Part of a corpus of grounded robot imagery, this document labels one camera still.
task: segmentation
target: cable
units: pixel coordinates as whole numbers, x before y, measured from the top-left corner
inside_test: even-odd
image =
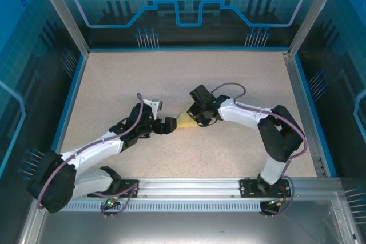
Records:
[[[140,104],[140,110],[138,112],[138,117],[136,119],[136,121],[133,123],[133,125],[126,131],[124,131],[122,134],[119,134],[119,135],[116,135],[116,136],[113,136],[113,137],[109,137],[109,138],[106,138],[106,139],[99,139],[97,141],[94,141],[86,146],[84,146],[83,148],[81,148],[80,150],[76,151],[73,155],[71,155],[68,159],[66,159],[65,161],[63,161],[54,171],[53,173],[50,175],[50,177],[47,179],[46,183],[44,184],[41,192],[39,193],[39,196],[37,198],[37,208],[38,209],[43,209],[44,207],[41,205],[41,200],[42,200],[42,197],[43,195],[45,194],[45,191],[47,190],[48,186],[50,185],[51,181],[54,179],[54,177],[57,175],[57,173],[67,165],[67,163],[69,163],[72,159],[76,158],[77,155],[81,154],[83,151],[85,151],[86,149],[90,148],[90,147],[93,147],[97,144],[100,144],[102,142],[107,142],[107,141],[110,141],[112,139],[116,139],[116,138],[119,138],[119,137],[123,137],[124,135],[128,134],[129,132],[131,132],[136,126],[137,124],[139,123],[140,119],[141,119],[141,115],[142,115],[142,110],[144,108],[144,99],[142,98],[142,95],[140,93],[137,93],[136,94],[137,98],[140,100],[141,104]]]
[[[235,85],[235,86],[239,86],[243,89],[243,92],[242,94],[239,94],[237,95],[236,97],[234,97],[234,102],[236,102],[236,100],[238,98],[241,98],[242,96],[244,96],[246,94],[246,88],[242,85],[242,84],[239,84],[239,83],[236,83],[236,82],[227,82],[227,83],[224,83],[224,84],[221,84],[221,85],[218,85],[215,89],[213,89],[211,91],[211,93],[213,94],[215,91],[217,91],[219,88],[223,87],[223,86],[227,86],[227,85]]]
[[[130,190],[132,190],[131,193],[130,193],[130,195],[128,196],[128,199],[127,199],[126,203],[122,207],[122,209],[120,211],[118,211],[117,213],[115,213],[115,214],[111,214],[111,217],[113,218],[113,217],[116,217],[116,216],[122,214],[122,212],[127,208],[127,205],[130,202],[130,200],[131,200],[131,198],[133,196],[133,193],[135,192],[136,188],[137,188],[137,184],[135,183],[134,185],[132,185],[128,189],[126,189],[126,190],[124,190],[124,191],[122,191],[122,192],[120,192],[118,194],[115,194],[115,195],[104,195],[104,194],[100,194],[100,193],[93,193],[93,194],[95,194],[95,195],[97,195],[99,197],[119,197],[120,195],[126,194]],[[102,209],[101,209],[101,214],[103,214],[104,216],[107,216],[106,213],[104,212],[104,209],[103,208],[104,207],[102,207]]]
[[[277,119],[279,119],[279,120],[281,120],[281,121],[285,122],[285,123],[286,123],[289,127],[291,127],[291,128],[292,128],[292,129],[293,129],[293,130],[294,130],[294,131],[295,131],[295,132],[296,132],[296,133],[301,137],[301,139],[303,140],[303,142],[304,142],[304,148],[302,149],[302,151],[301,151],[301,152],[299,152],[299,153],[297,153],[297,154],[295,154],[295,155],[293,155],[293,156],[289,157],[289,159],[287,160],[287,162],[286,162],[286,164],[285,164],[285,167],[284,167],[284,169],[282,170],[282,173],[281,173],[281,176],[283,176],[283,175],[285,174],[285,172],[286,172],[286,170],[287,170],[288,166],[290,165],[291,160],[293,160],[293,159],[294,159],[294,158],[296,158],[296,157],[299,157],[299,156],[303,155],[303,154],[306,152],[306,150],[308,149],[308,141],[307,141],[306,136],[305,136],[305,135],[303,134],[303,132],[302,132],[299,128],[297,128],[297,127],[296,127],[292,122],[288,121],[286,118],[284,118],[284,117],[282,117],[282,116],[280,116],[280,115],[278,115],[278,114],[272,113],[271,111],[263,110],[263,109],[261,109],[261,108],[251,108],[251,107],[247,107],[247,106],[243,106],[243,105],[238,104],[238,103],[236,102],[236,100],[237,100],[238,98],[240,98],[240,97],[242,97],[243,95],[245,95],[245,94],[246,94],[246,88],[245,88],[242,84],[235,83],[235,82],[228,82],[228,83],[224,83],[224,84],[221,84],[221,85],[217,86],[215,89],[213,89],[211,93],[213,93],[214,91],[216,91],[216,90],[218,90],[219,88],[221,88],[221,87],[223,87],[223,86],[226,86],[226,85],[236,85],[236,86],[239,86],[239,87],[241,87],[241,88],[243,89],[243,93],[241,93],[240,95],[238,95],[238,96],[234,97],[234,104],[235,104],[237,107],[239,107],[239,108],[241,108],[241,109],[243,109],[243,110],[255,111],[255,112],[257,112],[257,113],[263,113],[263,114],[271,115],[271,116],[273,116],[273,117],[275,117],[275,118],[277,118]]]
[[[279,217],[279,216],[281,216],[281,215],[283,215],[284,213],[286,213],[286,212],[287,212],[287,210],[290,208],[290,206],[291,206],[291,204],[292,204],[292,202],[293,202],[293,199],[294,199],[294,197],[295,197],[295,184],[293,183],[292,179],[291,179],[290,177],[288,177],[287,175],[283,176],[283,178],[287,178],[287,179],[288,179],[288,181],[290,182],[290,184],[291,184],[291,189],[292,189],[292,195],[291,195],[291,199],[290,199],[290,201],[289,201],[289,202],[288,202],[288,204],[287,204],[287,207],[286,207],[283,211],[281,211],[280,213],[276,213],[276,216],[277,216],[277,217]]]
[[[284,193],[284,201],[286,201],[286,188],[284,186],[280,186],[279,189]]]

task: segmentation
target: vent slot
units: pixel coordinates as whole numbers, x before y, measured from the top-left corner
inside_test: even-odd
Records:
[[[125,201],[120,201],[115,209],[108,212],[119,211]],[[61,211],[100,211],[104,201],[79,200],[68,203]],[[258,212],[259,201],[131,201],[125,211],[127,212]]]

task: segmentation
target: enclosure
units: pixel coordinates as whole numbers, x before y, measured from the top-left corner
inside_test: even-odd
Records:
[[[366,0],[0,6],[2,243],[364,243]],[[37,210],[26,191],[32,153],[95,140],[128,117],[137,92],[177,118],[198,85],[224,82],[245,86],[244,104],[284,105],[307,137],[286,173],[295,184],[286,214],[264,217],[261,198],[241,197],[241,180],[257,178],[267,153],[258,132],[222,121],[98,162],[139,180],[119,217],[105,220],[105,199],[86,196],[59,213]]]

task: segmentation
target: blue edge trim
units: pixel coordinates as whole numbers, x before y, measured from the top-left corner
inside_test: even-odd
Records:
[[[331,177],[337,177],[337,172],[336,172],[336,169],[335,169],[334,164],[333,164],[331,153],[329,152],[329,148],[328,148],[327,142],[325,140],[324,132],[323,132],[323,129],[321,128],[318,114],[316,113],[315,104],[314,104],[313,99],[311,97],[308,82],[305,78],[304,70],[303,70],[303,67],[300,63],[299,56],[297,54],[295,55],[295,61],[296,61],[296,66],[297,66],[297,68],[299,70],[299,73],[300,73],[300,77],[301,77],[301,81],[302,81],[304,89],[305,89],[305,93],[306,93],[307,98],[308,98],[310,110],[311,110],[311,113],[312,113],[313,118],[314,118],[314,122],[315,122],[316,130],[317,130],[318,135],[319,135],[320,143],[321,143],[321,146],[323,147],[325,161],[326,161],[325,164],[328,165],[328,169],[329,169],[329,173],[331,174]]]
[[[60,152],[63,140],[65,139],[67,126],[69,125],[71,113],[73,112],[76,96],[79,91],[85,66],[86,66],[86,59],[84,58],[83,55],[81,55],[78,62],[78,66],[76,67],[73,81],[70,86],[69,94],[67,95],[65,106],[63,107],[63,111],[61,114],[61,118],[59,120],[55,138],[53,139],[51,150],[55,151],[56,153]]]
[[[265,48],[266,50],[288,50],[288,48],[286,47],[274,47],[274,48]],[[92,51],[144,51],[144,50],[149,50],[151,51],[152,49],[136,49],[136,48],[127,48],[127,49],[123,49],[123,48],[112,48],[112,49],[106,49],[106,48],[94,48],[92,49]],[[243,48],[243,47],[205,47],[205,48],[160,48],[160,49],[156,49],[156,50],[249,50],[248,48]],[[321,145],[323,147],[324,150],[324,155],[325,155],[325,160],[326,160],[326,164],[328,165],[329,168],[329,172],[331,174],[331,177],[337,177],[337,172],[336,169],[334,167],[333,164],[333,160],[331,157],[331,154],[329,152],[329,148],[327,145],[327,142],[325,140],[325,136],[323,133],[323,130],[321,128],[320,125],[320,121],[319,121],[319,117],[316,113],[316,109],[315,109],[315,105],[314,102],[312,100],[311,94],[310,94],[310,90],[309,90],[309,86],[307,84],[306,78],[305,78],[305,74],[304,74],[304,70],[303,67],[301,66],[300,63],[300,59],[299,56],[296,54],[295,55],[295,61],[296,61],[296,65],[297,68],[299,69],[299,73],[300,73],[300,77],[301,77],[301,81],[303,83],[304,89],[305,89],[305,93],[307,95],[307,100],[309,102],[310,105],[310,109],[311,109],[311,113],[313,115],[314,121],[315,121],[315,125],[316,125],[316,129],[320,138],[320,142]],[[65,102],[65,107],[63,108],[63,112],[61,115],[61,119],[57,128],[57,132],[52,144],[52,150],[56,151],[57,153],[59,153],[60,149],[61,149],[61,145],[63,143],[63,140],[65,138],[65,134],[66,134],[66,129],[67,126],[69,124],[70,121],[70,117],[71,117],[71,112],[73,111],[73,107],[75,104],[75,100],[76,100],[76,96],[80,87],[80,83],[81,83],[81,79],[82,79],[82,75],[84,72],[86,66],[86,60],[85,58],[82,56],[79,60],[78,66],[76,68],[76,72],[75,72],[75,76],[74,79],[71,83],[71,87],[70,87],[70,91],[69,91],[69,95],[67,96],[66,102]]]

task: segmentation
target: yellow object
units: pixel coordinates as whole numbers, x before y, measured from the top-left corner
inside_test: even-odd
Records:
[[[179,115],[177,118],[177,128],[187,128],[187,127],[195,127],[198,126],[197,122],[194,121],[188,114],[188,109]]]

